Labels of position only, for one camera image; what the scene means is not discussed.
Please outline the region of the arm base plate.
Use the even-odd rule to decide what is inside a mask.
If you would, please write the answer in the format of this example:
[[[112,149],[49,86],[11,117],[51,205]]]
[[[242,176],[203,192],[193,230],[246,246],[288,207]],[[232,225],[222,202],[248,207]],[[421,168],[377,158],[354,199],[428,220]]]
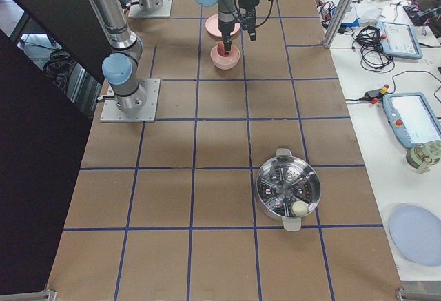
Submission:
[[[153,123],[156,120],[160,79],[139,79],[138,89],[131,96],[114,93],[109,85],[100,121],[103,123]]]
[[[134,19],[170,18],[172,0],[132,0],[129,17]]]

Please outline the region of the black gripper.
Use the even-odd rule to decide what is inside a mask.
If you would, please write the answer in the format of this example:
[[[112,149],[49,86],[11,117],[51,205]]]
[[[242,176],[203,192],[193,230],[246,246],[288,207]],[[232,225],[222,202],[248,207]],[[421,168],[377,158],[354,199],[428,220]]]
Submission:
[[[245,9],[246,30],[251,41],[256,40],[256,6],[259,0],[238,0],[239,6]]]
[[[224,22],[221,21],[220,23],[220,33],[222,35],[222,46],[223,46],[223,53],[226,53],[227,56],[229,56],[231,52],[231,33],[233,32],[233,23],[232,22]]]

